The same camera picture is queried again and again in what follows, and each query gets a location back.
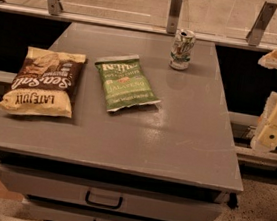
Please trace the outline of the upper grey drawer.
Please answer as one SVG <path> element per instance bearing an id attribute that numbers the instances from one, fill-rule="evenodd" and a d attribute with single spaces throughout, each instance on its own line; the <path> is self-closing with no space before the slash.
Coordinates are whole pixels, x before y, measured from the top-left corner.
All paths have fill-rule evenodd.
<path id="1" fill-rule="evenodd" d="M 85 203 L 84 198 L 87 191 L 110 197 L 122 196 L 124 200 L 122 207 L 118 210 L 100 209 L 159 221 L 214 221 L 221 214 L 221 207 L 215 203 L 2 163 L 0 163 L 0 181 L 10 192 L 75 203 L 93 209 L 100 207 L 93 207 Z"/>

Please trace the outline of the right metal railing bracket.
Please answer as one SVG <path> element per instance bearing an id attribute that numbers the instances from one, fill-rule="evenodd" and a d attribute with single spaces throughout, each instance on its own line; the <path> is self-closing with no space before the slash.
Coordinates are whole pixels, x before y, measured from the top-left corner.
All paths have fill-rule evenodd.
<path id="1" fill-rule="evenodd" d="M 262 8 L 254 21 L 254 25 L 246 35 L 246 41 L 250 46 L 258 46 L 261 43 L 262 36 L 272 20 L 272 17 L 277 9 L 277 2 L 263 3 Z"/>

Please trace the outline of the middle metal railing bracket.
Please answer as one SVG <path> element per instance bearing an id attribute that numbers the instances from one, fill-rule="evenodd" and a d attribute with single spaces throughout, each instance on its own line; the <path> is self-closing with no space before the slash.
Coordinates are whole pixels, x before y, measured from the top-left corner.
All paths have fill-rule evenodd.
<path id="1" fill-rule="evenodd" d="M 183 0 L 171 0 L 166 30 L 168 34 L 174 34 L 177 31 L 182 4 Z"/>

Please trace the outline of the green jalapeno chip bag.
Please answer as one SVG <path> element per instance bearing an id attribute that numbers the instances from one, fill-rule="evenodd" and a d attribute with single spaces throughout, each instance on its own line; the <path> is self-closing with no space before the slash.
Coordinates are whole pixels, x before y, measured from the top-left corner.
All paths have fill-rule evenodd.
<path id="1" fill-rule="evenodd" d="M 138 55 L 99 57 L 95 60 L 103 83 L 107 112 L 160 102 L 139 61 Z"/>

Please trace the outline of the brown sea salt chip bag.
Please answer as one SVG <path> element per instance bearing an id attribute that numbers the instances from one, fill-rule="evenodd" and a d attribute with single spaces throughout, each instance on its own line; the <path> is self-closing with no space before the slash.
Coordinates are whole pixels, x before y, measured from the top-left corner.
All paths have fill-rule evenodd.
<path id="1" fill-rule="evenodd" d="M 86 61 L 84 54 L 29 47 L 21 70 L 0 101 L 0 110 L 15 115 L 72 115 L 71 98 Z"/>

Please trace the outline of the white green soda can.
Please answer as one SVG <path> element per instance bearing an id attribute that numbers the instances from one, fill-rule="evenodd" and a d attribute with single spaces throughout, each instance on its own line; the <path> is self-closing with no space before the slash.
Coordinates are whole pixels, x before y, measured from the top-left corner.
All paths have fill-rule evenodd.
<path id="1" fill-rule="evenodd" d="M 188 68 L 195 40 L 195 34 L 191 30 L 181 29 L 175 34 L 175 39 L 170 49 L 169 65 L 172 68 L 175 70 L 186 70 Z"/>

